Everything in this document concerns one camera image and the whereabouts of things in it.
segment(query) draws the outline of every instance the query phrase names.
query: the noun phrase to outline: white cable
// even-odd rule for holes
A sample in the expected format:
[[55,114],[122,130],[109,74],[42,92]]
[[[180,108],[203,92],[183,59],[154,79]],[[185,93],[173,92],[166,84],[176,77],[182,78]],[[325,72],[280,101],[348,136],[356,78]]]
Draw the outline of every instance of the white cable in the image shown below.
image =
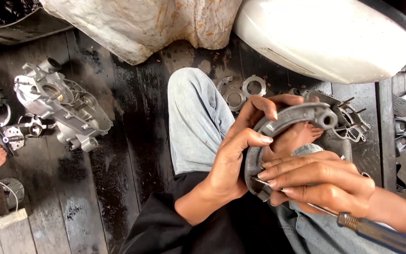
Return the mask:
[[2,186],[4,186],[4,187],[8,188],[8,190],[9,190],[12,194],[14,194],[15,200],[17,201],[17,206],[16,206],[16,208],[15,208],[15,212],[17,212],[17,211],[18,211],[18,198],[17,198],[17,195],[14,193],[14,191],[13,191],[11,188],[9,188],[9,187],[8,187],[7,185],[5,185],[4,183],[0,182],[0,184],[1,184]]

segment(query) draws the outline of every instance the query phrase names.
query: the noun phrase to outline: metal washer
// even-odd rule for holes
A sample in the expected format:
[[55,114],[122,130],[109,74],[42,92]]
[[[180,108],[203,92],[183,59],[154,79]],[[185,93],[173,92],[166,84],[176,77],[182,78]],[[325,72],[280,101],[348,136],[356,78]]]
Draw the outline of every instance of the metal washer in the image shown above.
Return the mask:
[[261,84],[261,91],[258,95],[261,97],[266,95],[266,81],[256,75],[252,75],[251,77],[247,78],[244,83],[242,83],[242,90],[244,91],[245,97],[250,98],[250,96],[252,96],[247,90],[247,86],[252,81],[257,81]]
[[245,97],[245,94],[242,92],[241,89],[239,88],[230,88],[228,89],[224,94],[223,94],[223,99],[228,103],[228,96],[236,93],[240,96],[240,103],[239,105],[237,105],[236,107],[231,107],[230,105],[228,105],[228,107],[230,108],[231,111],[233,112],[238,112],[239,110],[241,110],[242,107],[244,107],[245,101],[247,100],[247,98]]

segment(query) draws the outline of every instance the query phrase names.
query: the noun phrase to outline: knee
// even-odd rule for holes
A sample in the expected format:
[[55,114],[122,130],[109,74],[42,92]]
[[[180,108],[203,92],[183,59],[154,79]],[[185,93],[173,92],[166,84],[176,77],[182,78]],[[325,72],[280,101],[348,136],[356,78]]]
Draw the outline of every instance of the knee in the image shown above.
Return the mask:
[[170,76],[167,87],[168,98],[173,101],[193,98],[201,92],[201,86],[208,82],[212,83],[200,69],[179,69]]

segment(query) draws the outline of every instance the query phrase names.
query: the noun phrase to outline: fingernail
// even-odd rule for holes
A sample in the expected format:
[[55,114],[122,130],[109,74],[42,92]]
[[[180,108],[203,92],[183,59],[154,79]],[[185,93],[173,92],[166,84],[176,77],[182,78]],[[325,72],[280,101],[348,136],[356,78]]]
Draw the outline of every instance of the fingernail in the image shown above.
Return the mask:
[[267,177],[267,172],[266,171],[262,171],[261,173],[258,174],[259,179],[264,179],[266,177]]
[[294,189],[293,188],[283,188],[282,191],[286,194],[292,194],[294,193]]
[[269,137],[269,136],[263,136],[263,135],[261,135],[261,141],[262,141],[263,143],[270,144],[270,143],[273,142],[273,138],[271,138],[271,137]]
[[262,167],[263,169],[266,169],[266,168],[268,168],[268,167],[270,167],[270,166],[272,166],[272,163],[270,163],[270,162],[264,162],[263,164],[261,164],[261,167]]
[[270,186],[270,188],[275,188],[275,186],[277,185],[277,182],[275,182],[275,180],[271,180],[271,181],[269,181],[269,186]]

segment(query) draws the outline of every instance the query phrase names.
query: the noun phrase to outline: light blue jeans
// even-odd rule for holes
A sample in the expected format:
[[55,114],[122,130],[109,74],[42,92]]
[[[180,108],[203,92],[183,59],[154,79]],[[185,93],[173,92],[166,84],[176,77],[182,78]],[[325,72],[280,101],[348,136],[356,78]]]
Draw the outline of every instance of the light blue jeans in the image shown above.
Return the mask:
[[[211,170],[220,143],[234,123],[228,105],[211,79],[201,70],[183,68],[168,84],[170,147],[175,174]],[[321,149],[301,147],[294,155]],[[298,205],[271,207],[297,254],[394,253],[341,228],[329,215],[308,214]]]

